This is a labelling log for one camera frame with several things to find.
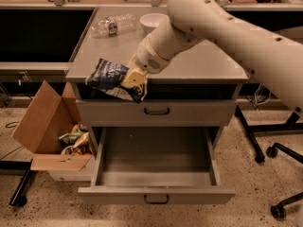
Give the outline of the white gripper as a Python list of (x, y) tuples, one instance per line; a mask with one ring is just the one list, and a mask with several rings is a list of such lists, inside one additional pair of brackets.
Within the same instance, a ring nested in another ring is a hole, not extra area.
[[(138, 65), (146, 70), (149, 74), (158, 74), (168, 65), (167, 60), (162, 59), (152, 48), (150, 43), (151, 35), (148, 34), (142, 42), (139, 43), (135, 55), (132, 55), (127, 66), (132, 68)], [(147, 73), (142, 70), (131, 69), (127, 72), (120, 85), (124, 88), (131, 89), (147, 81)]]

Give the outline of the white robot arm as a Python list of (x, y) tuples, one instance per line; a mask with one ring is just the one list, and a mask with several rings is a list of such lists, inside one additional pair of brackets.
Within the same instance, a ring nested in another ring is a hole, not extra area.
[(303, 113), (303, 44), (238, 19), (214, 0), (168, 0), (167, 15), (138, 45), (123, 87), (145, 83), (179, 53), (209, 40), (296, 114)]

